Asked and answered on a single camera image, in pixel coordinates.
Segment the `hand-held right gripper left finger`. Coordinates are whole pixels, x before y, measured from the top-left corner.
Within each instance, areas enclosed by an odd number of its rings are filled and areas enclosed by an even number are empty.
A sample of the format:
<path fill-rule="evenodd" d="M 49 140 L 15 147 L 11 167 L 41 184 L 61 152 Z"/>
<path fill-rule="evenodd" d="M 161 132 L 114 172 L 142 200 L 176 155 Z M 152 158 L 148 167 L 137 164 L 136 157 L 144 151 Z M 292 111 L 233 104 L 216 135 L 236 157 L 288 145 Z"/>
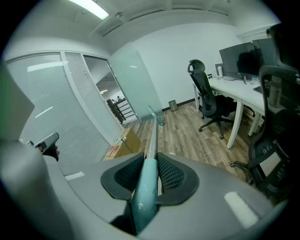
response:
<path fill-rule="evenodd" d="M 131 201 L 143 162 L 144 153 L 133 153 L 61 170 L 65 176 L 83 173 L 69 180 L 69 185 L 90 210 L 104 221 L 112 222 L 124 214 Z"/>

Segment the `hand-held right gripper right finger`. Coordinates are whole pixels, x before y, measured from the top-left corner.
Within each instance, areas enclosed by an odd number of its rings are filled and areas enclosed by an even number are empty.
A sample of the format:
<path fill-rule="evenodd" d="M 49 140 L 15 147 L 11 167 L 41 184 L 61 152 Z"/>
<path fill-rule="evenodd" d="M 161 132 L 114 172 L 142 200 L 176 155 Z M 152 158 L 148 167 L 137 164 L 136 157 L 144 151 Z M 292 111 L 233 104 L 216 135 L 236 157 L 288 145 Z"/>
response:
<path fill-rule="evenodd" d="M 157 159 L 163 192 L 143 240 L 258 240 L 287 205 L 273 206 L 222 168 L 164 153 Z"/>

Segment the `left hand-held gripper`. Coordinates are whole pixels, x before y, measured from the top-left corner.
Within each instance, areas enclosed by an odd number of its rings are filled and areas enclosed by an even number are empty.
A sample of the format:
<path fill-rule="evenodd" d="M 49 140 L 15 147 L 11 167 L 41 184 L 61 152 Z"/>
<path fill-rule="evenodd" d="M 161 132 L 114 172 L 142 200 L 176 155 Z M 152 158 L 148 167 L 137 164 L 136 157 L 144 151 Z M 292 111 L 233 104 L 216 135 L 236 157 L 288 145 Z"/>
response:
<path fill-rule="evenodd" d="M 36 144 L 34 144 L 33 141 L 28 141 L 28 145 L 38 148 L 42 153 L 42 155 L 53 157 L 58 162 L 59 151 L 58 151 L 58 147 L 55 145 L 58 139 L 59 139 L 59 134 L 52 133 Z"/>

